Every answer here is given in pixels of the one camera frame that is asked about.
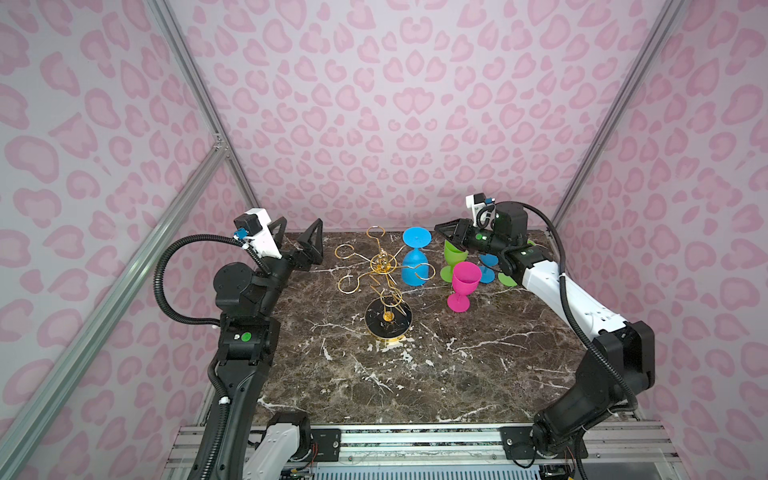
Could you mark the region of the green wine glass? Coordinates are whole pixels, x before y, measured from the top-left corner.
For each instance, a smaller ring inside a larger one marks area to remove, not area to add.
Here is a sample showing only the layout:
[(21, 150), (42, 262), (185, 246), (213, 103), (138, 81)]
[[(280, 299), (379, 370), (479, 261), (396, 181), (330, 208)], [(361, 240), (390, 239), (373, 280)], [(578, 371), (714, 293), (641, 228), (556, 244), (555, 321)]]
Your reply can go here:
[(469, 253), (462, 251), (455, 247), (448, 240), (444, 242), (444, 259), (445, 265), (440, 270), (440, 277), (444, 282), (451, 283), (453, 278), (453, 271), (457, 264), (465, 262)]
[(496, 254), (499, 268), (516, 285), (521, 285), (524, 274), (539, 260), (538, 250), (531, 241), (521, 246), (506, 246)]

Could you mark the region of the magenta plastic wine glass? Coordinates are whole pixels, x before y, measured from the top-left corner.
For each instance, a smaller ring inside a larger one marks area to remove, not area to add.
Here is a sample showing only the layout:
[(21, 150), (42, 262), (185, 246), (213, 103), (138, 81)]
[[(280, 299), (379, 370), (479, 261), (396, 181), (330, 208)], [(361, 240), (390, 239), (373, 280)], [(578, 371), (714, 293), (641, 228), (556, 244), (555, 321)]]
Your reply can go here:
[(470, 308), (469, 296), (476, 291), (482, 272), (480, 268), (470, 262), (460, 262), (452, 274), (452, 293), (447, 298), (448, 307), (456, 312), (463, 313)]

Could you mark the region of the blue wine glass front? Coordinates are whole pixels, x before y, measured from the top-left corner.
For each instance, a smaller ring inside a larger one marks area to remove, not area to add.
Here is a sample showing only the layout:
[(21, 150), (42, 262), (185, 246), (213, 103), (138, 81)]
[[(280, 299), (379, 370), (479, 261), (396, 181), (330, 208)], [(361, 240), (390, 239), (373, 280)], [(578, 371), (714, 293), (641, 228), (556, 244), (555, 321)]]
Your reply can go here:
[(498, 259), (492, 254), (480, 254), (478, 256), (480, 261), (481, 279), (483, 284), (490, 284), (496, 279), (495, 267), (498, 265)]

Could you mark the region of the blue wine glass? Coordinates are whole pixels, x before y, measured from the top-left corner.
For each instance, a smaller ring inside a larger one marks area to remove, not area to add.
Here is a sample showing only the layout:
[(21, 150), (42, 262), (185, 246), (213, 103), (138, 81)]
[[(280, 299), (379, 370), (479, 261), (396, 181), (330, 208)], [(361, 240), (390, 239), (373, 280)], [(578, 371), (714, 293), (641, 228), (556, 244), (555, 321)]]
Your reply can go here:
[(498, 259), (492, 254), (480, 254), (478, 256), (480, 261), (481, 279), (483, 284), (490, 284), (496, 279), (495, 267), (498, 265)]
[(431, 243), (431, 233), (422, 227), (411, 227), (404, 231), (403, 242), (410, 248), (403, 258), (401, 278), (411, 287), (422, 286), (432, 276), (433, 268), (422, 249)]

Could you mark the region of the blue wine glass back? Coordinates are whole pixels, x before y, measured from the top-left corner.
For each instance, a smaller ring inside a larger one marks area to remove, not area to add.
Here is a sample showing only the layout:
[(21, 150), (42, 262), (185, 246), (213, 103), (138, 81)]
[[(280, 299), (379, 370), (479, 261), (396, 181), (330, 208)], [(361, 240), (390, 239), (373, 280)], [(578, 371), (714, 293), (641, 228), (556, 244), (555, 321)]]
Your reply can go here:
[(422, 249), (431, 243), (431, 233), (422, 227), (411, 227), (404, 231), (403, 242), (410, 248), (403, 258), (401, 278), (411, 287), (422, 286), (432, 276), (433, 268)]

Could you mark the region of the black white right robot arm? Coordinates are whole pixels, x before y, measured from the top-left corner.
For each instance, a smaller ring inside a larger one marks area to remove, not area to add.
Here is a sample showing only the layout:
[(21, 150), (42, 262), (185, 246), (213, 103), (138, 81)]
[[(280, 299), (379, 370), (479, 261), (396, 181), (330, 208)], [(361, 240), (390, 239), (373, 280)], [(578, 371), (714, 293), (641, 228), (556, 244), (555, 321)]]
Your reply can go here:
[(655, 334), (587, 293), (566, 269), (564, 244), (539, 209), (514, 201), (470, 196), (469, 218), (435, 226), (460, 251), (492, 255), (501, 272), (544, 302), (573, 331), (586, 352), (574, 384), (539, 411), (528, 445), (543, 458), (565, 450), (581, 455), (587, 431), (620, 413), (633, 413), (640, 393), (655, 383)]

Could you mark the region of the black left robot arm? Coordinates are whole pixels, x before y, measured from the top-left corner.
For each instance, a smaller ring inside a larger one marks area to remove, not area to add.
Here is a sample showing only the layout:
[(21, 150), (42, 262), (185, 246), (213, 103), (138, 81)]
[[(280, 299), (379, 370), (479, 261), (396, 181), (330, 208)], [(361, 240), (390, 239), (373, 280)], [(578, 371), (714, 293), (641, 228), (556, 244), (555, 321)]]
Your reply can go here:
[(243, 477), (252, 417), (279, 341), (281, 324), (273, 311), (294, 271), (322, 263), (322, 233), (323, 221), (317, 219), (297, 239), (298, 248), (264, 258), (259, 268), (232, 262), (214, 276), (222, 326), (207, 374), (216, 401), (191, 479)]

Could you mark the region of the aluminium diagonal frame bar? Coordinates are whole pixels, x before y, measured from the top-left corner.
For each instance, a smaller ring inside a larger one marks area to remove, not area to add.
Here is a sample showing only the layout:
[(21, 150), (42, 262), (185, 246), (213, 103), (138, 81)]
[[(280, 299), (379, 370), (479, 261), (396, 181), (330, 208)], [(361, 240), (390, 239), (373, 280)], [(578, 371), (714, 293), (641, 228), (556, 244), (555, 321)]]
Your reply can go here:
[(21, 473), (227, 155), (222, 146), (210, 150), (21, 409), (1, 441), (3, 479)]

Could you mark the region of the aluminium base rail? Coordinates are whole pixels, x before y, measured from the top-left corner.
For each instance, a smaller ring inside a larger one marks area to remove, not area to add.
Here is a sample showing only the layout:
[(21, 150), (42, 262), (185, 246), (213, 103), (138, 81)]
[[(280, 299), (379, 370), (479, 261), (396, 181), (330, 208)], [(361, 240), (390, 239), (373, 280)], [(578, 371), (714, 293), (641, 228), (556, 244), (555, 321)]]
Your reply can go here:
[(319, 425), (316, 453), (299, 479), (685, 479), (676, 448), (656, 421), (606, 422), (583, 437), (580, 462), (524, 446), (512, 424)]

